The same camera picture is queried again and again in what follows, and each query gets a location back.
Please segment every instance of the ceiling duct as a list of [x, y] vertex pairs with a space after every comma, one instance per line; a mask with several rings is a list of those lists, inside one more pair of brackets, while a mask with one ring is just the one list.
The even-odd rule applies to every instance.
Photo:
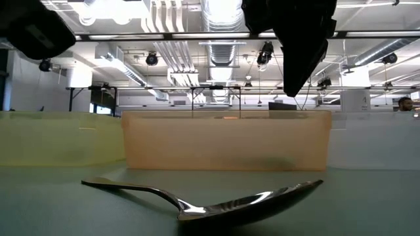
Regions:
[[[121, 71], [125, 76], [132, 79], [141, 87], [152, 87], [147, 79], [130, 64], [124, 62], [124, 52], [119, 47], [111, 47], [107, 43], [99, 43], [95, 48], [95, 58], [109, 61], [107, 66], [112, 66]], [[156, 97], [157, 101], [169, 101], [169, 95], [160, 90], [149, 89], [149, 93]]]
[[[242, 0], [201, 0], [204, 30], [210, 32], [240, 31], [243, 18], [241, 5]], [[226, 68], [226, 66], [234, 64], [236, 50], [237, 45], [207, 46], [209, 65], [216, 66], [209, 69], [210, 77], [217, 84], [226, 85], [232, 78], [233, 69]], [[225, 102], [228, 99], [227, 95], [227, 90], [218, 90], [214, 97], [216, 102]]]
[[[408, 27], [409, 30], [420, 30], [420, 22], [416, 22]], [[344, 65], [345, 69], [356, 68], [359, 66], [366, 66], [372, 62], [376, 62], [389, 54], [401, 49], [418, 39], [388, 39], [369, 49], [368, 51], [357, 56], [352, 64]]]

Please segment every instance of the desk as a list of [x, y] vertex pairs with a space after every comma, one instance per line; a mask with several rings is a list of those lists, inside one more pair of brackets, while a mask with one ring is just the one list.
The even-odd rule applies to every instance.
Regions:
[[323, 179], [322, 186], [293, 208], [228, 234], [419, 234], [420, 171], [160, 171], [127, 170], [125, 163], [114, 163], [84, 168], [0, 167], [0, 235], [184, 235], [177, 229], [174, 206], [149, 193], [110, 193], [81, 185], [88, 176], [160, 187], [197, 205]]

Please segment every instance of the spoon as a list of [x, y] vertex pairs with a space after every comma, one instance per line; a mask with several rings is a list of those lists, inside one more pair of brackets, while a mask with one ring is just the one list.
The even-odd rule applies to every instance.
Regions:
[[305, 182], [276, 191], [266, 191], [212, 206], [194, 206], [172, 193], [155, 187], [113, 182], [107, 178], [88, 178], [81, 183], [104, 189], [146, 191], [169, 201], [179, 210], [178, 222], [184, 225], [240, 226], [278, 214], [311, 194], [323, 180]]

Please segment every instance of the plastic bin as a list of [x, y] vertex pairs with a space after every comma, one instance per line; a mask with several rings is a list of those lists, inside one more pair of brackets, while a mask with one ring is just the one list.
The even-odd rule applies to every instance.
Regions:
[[329, 111], [126, 111], [129, 168], [325, 170]]
[[0, 112], [0, 150], [3, 166], [68, 167], [121, 160], [121, 119], [76, 112]]

